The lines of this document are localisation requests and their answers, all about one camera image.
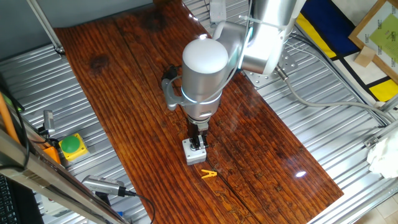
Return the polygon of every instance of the metal rod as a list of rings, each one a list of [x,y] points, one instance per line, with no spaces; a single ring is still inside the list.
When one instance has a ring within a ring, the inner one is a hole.
[[[55,47],[55,51],[58,52],[59,54],[65,53],[65,50],[62,47],[62,44],[60,40],[58,39],[57,35],[55,34],[54,30],[52,29],[52,26],[45,16],[42,8],[40,5],[37,3],[37,0],[27,0],[30,8],[32,8],[32,11],[36,15],[37,19],[41,23],[42,27],[44,28],[45,32],[49,36],[51,42],[53,43]]]

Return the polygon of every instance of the wooden board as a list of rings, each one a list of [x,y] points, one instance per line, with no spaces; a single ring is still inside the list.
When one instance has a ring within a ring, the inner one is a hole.
[[[137,193],[156,223],[310,221],[343,193],[241,74],[210,120],[207,161],[186,165],[186,115],[167,109],[160,78],[206,34],[189,14],[173,1],[56,29]]]
[[[365,46],[365,43],[358,38],[358,34],[364,29],[364,27],[368,24],[368,22],[372,19],[372,17],[380,10],[380,8],[386,2],[391,3],[394,7],[398,9],[398,0],[377,0],[375,5],[371,8],[371,10],[366,14],[366,16],[362,19],[362,21],[355,27],[353,32],[348,36],[348,38],[357,45],[360,49]],[[385,61],[383,61],[377,54],[374,56],[372,60],[383,72],[386,73],[396,84],[398,84],[398,73],[396,73],[390,65],[388,65]]]

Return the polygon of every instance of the white cloth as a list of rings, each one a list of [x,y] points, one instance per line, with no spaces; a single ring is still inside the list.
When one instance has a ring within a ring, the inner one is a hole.
[[[371,172],[380,173],[385,178],[393,178],[398,176],[397,160],[398,129],[369,151],[367,162],[371,165]]]

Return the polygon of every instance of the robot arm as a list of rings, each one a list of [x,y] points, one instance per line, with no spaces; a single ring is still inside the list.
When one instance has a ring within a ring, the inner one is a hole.
[[[200,36],[182,55],[182,96],[171,80],[162,80],[170,110],[177,104],[188,114],[189,138],[183,141],[188,165],[206,159],[208,121],[220,104],[223,87],[237,68],[270,74],[276,67],[305,0],[251,0],[253,27],[220,22],[212,39]]]

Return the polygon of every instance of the yellow clothespin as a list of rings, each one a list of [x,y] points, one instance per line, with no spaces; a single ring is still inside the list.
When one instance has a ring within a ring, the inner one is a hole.
[[[204,175],[201,177],[202,179],[207,178],[207,177],[215,177],[217,176],[217,172],[210,171],[210,170],[201,170],[202,172],[208,173],[207,175]]]

